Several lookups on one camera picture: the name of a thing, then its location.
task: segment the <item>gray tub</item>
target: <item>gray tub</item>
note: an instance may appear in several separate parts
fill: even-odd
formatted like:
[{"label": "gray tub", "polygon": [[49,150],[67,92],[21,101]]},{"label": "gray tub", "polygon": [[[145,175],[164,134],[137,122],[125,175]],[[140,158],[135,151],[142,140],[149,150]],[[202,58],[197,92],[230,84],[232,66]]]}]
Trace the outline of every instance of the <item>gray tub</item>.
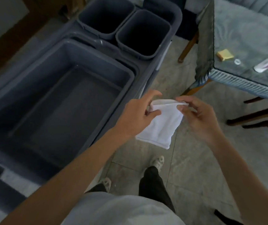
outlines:
[{"label": "gray tub", "polygon": [[165,42],[171,25],[148,10],[138,10],[118,30],[118,46],[142,60],[154,58]]},{"label": "gray tub", "polygon": [[90,146],[133,79],[116,60],[65,39],[0,90],[0,132],[63,167]]},{"label": "gray tub", "polygon": [[128,0],[92,0],[77,21],[87,31],[111,40],[134,11],[134,4]]}]

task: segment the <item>white sneaker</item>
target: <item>white sneaker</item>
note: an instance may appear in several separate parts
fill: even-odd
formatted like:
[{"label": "white sneaker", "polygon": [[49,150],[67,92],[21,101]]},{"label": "white sneaker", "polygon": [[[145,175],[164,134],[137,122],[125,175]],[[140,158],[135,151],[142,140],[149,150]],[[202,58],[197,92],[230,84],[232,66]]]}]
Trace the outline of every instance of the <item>white sneaker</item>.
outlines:
[{"label": "white sneaker", "polygon": [[102,183],[102,184],[105,186],[105,188],[106,188],[106,190],[107,190],[107,193],[109,193],[109,190],[110,190],[110,188],[111,188],[111,180],[110,180],[110,178],[102,178],[102,179],[98,182],[98,184],[100,184],[100,183]]},{"label": "white sneaker", "polygon": [[158,172],[160,172],[163,164],[164,164],[164,156],[161,155],[159,157],[153,158],[151,160],[151,164],[150,165],[156,167],[158,169]]}]

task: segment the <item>hand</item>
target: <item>hand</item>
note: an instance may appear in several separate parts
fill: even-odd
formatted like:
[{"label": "hand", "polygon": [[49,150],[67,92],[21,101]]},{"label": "hand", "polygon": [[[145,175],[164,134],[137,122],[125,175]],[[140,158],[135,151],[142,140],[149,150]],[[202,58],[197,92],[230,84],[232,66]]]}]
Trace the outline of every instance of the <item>hand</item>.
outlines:
[{"label": "hand", "polygon": [[157,90],[149,90],[140,99],[130,100],[126,104],[114,129],[124,134],[128,139],[142,132],[156,116],[161,115],[160,110],[152,111],[147,115],[145,114],[147,106],[150,105],[155,95],[161,96],[162,94]]},{"label": "hand", "polygon": [[183,95],[176,98],[179,102],[187,102],[197,112],[190,110],[187,106],[178,105],[177,109],[187,118],[192,131],[204,140],[211,143],[216,137],[221,136],[222,130],[216,119],[212,106],[204,103],[194,96]]}]

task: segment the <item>white cloth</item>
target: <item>white cloth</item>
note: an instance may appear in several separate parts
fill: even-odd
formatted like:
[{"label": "white cloth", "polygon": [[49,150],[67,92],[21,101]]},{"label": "white cloth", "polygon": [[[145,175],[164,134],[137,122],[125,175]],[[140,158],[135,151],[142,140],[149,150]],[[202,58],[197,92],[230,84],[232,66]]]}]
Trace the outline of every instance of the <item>white cloth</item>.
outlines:
[{"label": "white cloth", "polygon": [[188,105],[188,103],[176,100],[152,101],[149,112],[161,110],[161,115],[155,117],[147,128],[136,135],[136,139],[169,149],[172,136],[183,118],[177,105]]},{"label": "white cloth", "polygon": [[167,206],[145,197],[86,193],[62,225],[185,225]]}]

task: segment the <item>white t-shirt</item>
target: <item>white t-shirt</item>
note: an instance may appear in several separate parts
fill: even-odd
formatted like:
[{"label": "white t-shirt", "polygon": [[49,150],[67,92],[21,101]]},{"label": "white t-shirt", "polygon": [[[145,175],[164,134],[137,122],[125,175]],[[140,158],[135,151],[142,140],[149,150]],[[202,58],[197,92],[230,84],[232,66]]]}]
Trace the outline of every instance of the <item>white t-shirt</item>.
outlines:
[{"label": "white t-shirt", "polygon": [[86,193],[62,225],[185,225],[166,205],[139,196]]}]

